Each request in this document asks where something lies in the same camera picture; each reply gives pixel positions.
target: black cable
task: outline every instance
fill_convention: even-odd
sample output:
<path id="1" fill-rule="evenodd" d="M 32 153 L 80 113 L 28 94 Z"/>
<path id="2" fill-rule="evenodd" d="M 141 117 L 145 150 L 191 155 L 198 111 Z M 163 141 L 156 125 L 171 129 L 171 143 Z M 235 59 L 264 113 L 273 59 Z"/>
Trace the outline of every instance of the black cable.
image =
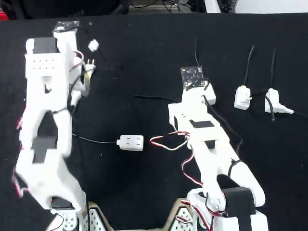
<path id="1" fill-rule="evenodd" d="M 159 95 L 134 95 L 134 96 L 137 97 L 137 98 L 169 100 L 171 102 L 178 103 L 178 101 L 176 101 L 172 98 L 168 98 L 168 97 L 165 97 L 165 96 L 159 96 Z"/>
<path id="2" fill-rule="evenodd" d="M 269 107 L 270 107 L 270 113 L 271 113 L 271 121 L 274 122 L 275 121 L 275 113 L 274 113 L 274 109 L 273 109 L 273 105 L 271 104 L 270 99 L 265 95 L 264 96 L 265 99 L 268 101 L 269 103 Z"/>
<path id="3" fill-rule="evenodd" d="M 184 11 L 179 7 L 179 0 L 177 0 L 177 1 L 167 0 L 167 1 L 171 4 L 171 7 L 169 9 L 171 9 L 172 5 L 173 5 L 173 6 L 177 7 L 179 12 L 184 13 Z"/>
<path id="4" fill-rule="evenodd" d="M 201 81 L 207 81 L 207 84 L 206 84 L 205 87 L 204 87 L 204 90 L 206 90 L 207 87 L 208 87 L 208 85 L 210 84 L 209 78 L 199 78 L 199 79 L 197 79 L 195 82 L 193 82 L 191 85 L 189 85 L 189 86 L 186 88 L 186 90 L 192 89 L 197 83 L 199 83 L 199 82 L 201 82 Z"/>
<path id="5" fill-rule="evenodd" d="M 164 7 L 166 8 L 166 10 L 169 12 L 169 13 L 171 13 L 171 10 L 166 6 L 166 4 L 165 4 L 165 1 L 166 0 L 162 0 L 162 3 L 163 3 L 163 5 L 164 5 Z"/>
<path id="6" fill-rule="evenodd" d="M 234 135 L 236 136 L 236 138 L 240 141 L 237 146 L 236 146 L 236 149 L 235 149 L 235 152 L 236 154 L 239 156 L 239 150 L 240 150 L 240 147 L 241 145 L 243 144 L 243 139 L 239 136 L 239 134 L 237 134 L 230 126 L 230 124 L 221 116 L 218 114 L 218 112 L 213 108 L 212 105 L 209 104 L 209 102 L 207 101 L 207 98 L 206 96 L 204 95 L 203 96 L 204 100 L 205 100 L 205 104 L 207 105 L 207 107 L 212 111 L 212 113 L 215 115 L 215 117 L 217 117 L 218 119 L 220 119 L 226 126 L 227 128 L 229 129 L 229 131 Z"/>
<path id="7" fill-rule="evenodd" d="M 150 4 L 148 4 L 148 5 L 145 5 L 145 6 L 135 6 L 131 0 L 129 0 L 129 2 L 130 2 L 130 5 L 131 5 L 133 8 L 139 9 L 139 8 L 144 8 L 144 7 L 152 6 L 152 5 L 154 5 L 155 3 L 157 3 L 158 0 L 154 0 L 152 3 L 150 3 Z"/>
<path id="8" fill-rule="evenodd" d="M 272 56 L 272 58 L 271 58 L 271 67 L 270 67 L 270 88 L 273 88 L 275 59 L 276 59 L 276 48 L 274 48 L 273 56 Z"/>
<path id="9" fill-rule="evenodd" d="M 302 118 L 304 118 L 304 119 L 308 119 L 308 116 L 307 116 L 307 115 L 301 114 L 301 113 L 299 113 L 299 112 L 293 112 L 293 114 L 294 114 L 294 115 L 297 115 L 297 116 L 300 116 L 300 117 L 302 117 Z"/>
<path id="10" fill-rule="evenodd" d="M 79 139 L 85 140 L 85 141 L 89 141 L 89 142 L 93 142 L 93 143 L 102 143 L 102 144 L 115 144 L 116 141 L 96 141 L 96 140 L 91 140 L 82 136 L 79 136 Z"/>
<path id="11" fill-rule="evenodd" d="M 246 86 L 246 84 L 247 84 L 250 61 L 251 61 L 252 55 L 254 53 L 254 50 L 255 50 L 255 46 L 253 45 L 251 50 L 250 50 L 250 53 L 248 55 L 247 66 L 246 66 L 246 73 L 245 73 L 244 84 L 243 84 L 244 86 Z"/>
<path id="12" fill-rule="evenodd" d="M 63 223 L 64 223 L 64 217 L 62 217 L 62 223 L 61 223 L 61 225 L 59 225 L 57 228 L 55 228 L 55 229 L 53 229 L 53 230 L 49 230 L 49 231 L 55 231 L 55 230 L 57 230 L 58 228 L 60 228 L 62 225 L 63 225 Z"/>
<path id="13" fill-rule="evenodd" d="M 270 109 L 270 114 L 271 114 L 271 120 L 272 122 L 275 121 L 275 113 L 274 113 L 274 108 L 273 108 L 273 104 L 271 103 L 270 99 L 265 95 L 265 92 L 260 92 L 260 93 L 255 93 L 252 94 L 250 97 L 254 98 L 256 96 L 264 96 L 264 98 L 267 100 L 267 102 L 269 103 L 269 109 Z"/>
<path id="14" fill-rule="evenodd" d="M 78 26 L 77 28 L 78 28 L 78 29 L 82 29 L 83 31 L 85 31 L 85 32 L 86 32 L 86 34 L 88 35 L 88 37 L 89 37 L 90 41 L 92 41 L 92 40 L 94 39 L 94 38 L 93 38 L 93 36 L 90 34 L 89 30 L 88 30 L 86 27 L 83 27 L 83 26 Z M 101 56 L 102 56 L 102 58 L 103 58 L 104 62 L 106 63 L 106 66 L 107 66 L 108 68 L 110 68 L 110 65 L 109 65 L 109 63 L 108 63 L 108 61 L 107 61 L 106 57 L 104 56 L 104 53 L 103 53 L 103 51 L 101 50 L 101 48 L 100 48 L 100 47 L 98 47 L 98 49 L 97 49 L 97 50 L 98 50 L 98 51 L 99 51 L 99 53 L 101 54 Z"/>
<path id="15" fill-rule="evenodd" d="M 198 58 L 197 58 L 197 36 L 194 37 L 194 58 L 198 64 L 198 66 L 200 66 L 199 62 L 198 62 Z"/>

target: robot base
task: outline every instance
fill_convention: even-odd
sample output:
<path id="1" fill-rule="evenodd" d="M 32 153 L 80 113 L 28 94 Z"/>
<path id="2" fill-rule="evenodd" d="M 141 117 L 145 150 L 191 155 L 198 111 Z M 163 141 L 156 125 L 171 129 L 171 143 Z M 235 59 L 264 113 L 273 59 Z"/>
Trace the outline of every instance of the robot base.
<path id="1" fill-rule="evenodd" d="M 191 213 L 189 206 L 183 205 L 181 203 L 181 200 L 184 199 L 185 198 L 179 198 L 175 201 L 171 209 L 171 212 L 169 214 L 169 217 L 163 228 L 151 229 L 147 231 L 192 231 L 193 230 L 192 223 L 182 224 L 175 219 L 176 216 L 180 216 L 191 222 L 193 220 L 193 215 Z M 97 204 L 89 202 L 89 211 L 90 211 L 90 231 L 114 231 L 114 229 L 110 226 L 106 217 L 104 216 L 100 208 L 97 206 Z M 86 212 L 84 212 L 83 217 L 84 220 L 82 224 L 82 230 L 78 230 L 77 227 L 76 229 L 73 229 L 73 231 L 88 231 L 88 216 Z M 54 231 L 71 231 L 70 225 L 72 222 L 73 221 L 71 221 L 69 218 L 67 219 L 64 218 L 63 225 Z M 62 218 L 60 216 L 56 216 L 54 220 L 50 223 L 46 231 L 51 231 L 57 228 L 61 223 L 62 223 Z"/>

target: perforated metal plate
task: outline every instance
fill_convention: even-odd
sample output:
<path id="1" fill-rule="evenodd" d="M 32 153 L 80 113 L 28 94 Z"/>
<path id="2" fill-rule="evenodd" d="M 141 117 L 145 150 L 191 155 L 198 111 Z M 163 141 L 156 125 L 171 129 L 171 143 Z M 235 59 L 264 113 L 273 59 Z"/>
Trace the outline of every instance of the perforated metal plate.
<path id="1" fill-rule="evenodd" d="M 179 208 L 177 216 L 189 220 L 191 223 L 183 224 L 174 218 L 170 231 L 193 231 L 193 218 L 186 207 Z"/>
<path id="2" fill-rule="evenodd" d="M 84 217 L 83 230 L 88 231 L 88 216 Z M 106 231 L 101 217 L 94 208 L 90 209 L 90 231 Z"/>

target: black rectangular cutout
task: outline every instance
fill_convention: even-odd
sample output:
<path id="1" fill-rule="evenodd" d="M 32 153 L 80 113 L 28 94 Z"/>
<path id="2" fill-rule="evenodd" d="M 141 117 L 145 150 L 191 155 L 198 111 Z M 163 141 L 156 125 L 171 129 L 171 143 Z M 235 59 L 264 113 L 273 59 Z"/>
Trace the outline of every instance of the black rectangular cutout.
<path id="1" fill-rule="evenodd" d="M 214 127 L 214 124 L 211 121 L 198 121 L 194 122 L 192 119 L 189 120 L 194 128 L 209 128 Z"/>

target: white connector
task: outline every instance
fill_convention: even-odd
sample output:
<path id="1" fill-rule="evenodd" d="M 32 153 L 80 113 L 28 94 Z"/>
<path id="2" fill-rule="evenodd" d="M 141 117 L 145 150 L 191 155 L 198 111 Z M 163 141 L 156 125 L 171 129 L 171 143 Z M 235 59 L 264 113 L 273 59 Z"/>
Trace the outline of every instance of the white connector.
<path id="1" fill-rule="evenodd" d="M 247 110 L 251 101 L 250 89 L 246 86 L 239 86 L 235 93 L 234 107 Z"/>
<path id="2" fill-rule="evenodd" d="M 93 39 L 89 43 L 88 48 L 90 49 L 90 51 L 94 52 L 94 51 L 97 51 L 99 46 L 100 46 L 100 44 L 98 43 L 98 41 L 96 39 Z"/>
<path id="3" fill-rule="evenodd" d="M 116 141 L 116 144 L 122 150 L 141 152 L 143 150 L 143 140 L 143 136 L 140 135 L 122 135 Z"/>
<path id="4" fill-rule="evenodd" d="M 91 80 L 91 76 L 96 68 L 95 64 L 94 64 L 94 59 L 92 59 L 92 63 L 90 63 L 90 60 L 88 59 L 87 64 L 85 64 L 85 76 L 89 78 L 89 80 Z"/>
<path id="5" fill-rule="evenodd" d="M 274 113 L 294 113 L 293 110 L 279 103 L 279 93 L 277 90 L 270 88 L 269 91 L 266 93 L 266 96 L 268 97 L 273 106 Z M 266 99 L 264 100 L 264 110 L 265 112 L 270 113 L 270 104 Z"/>

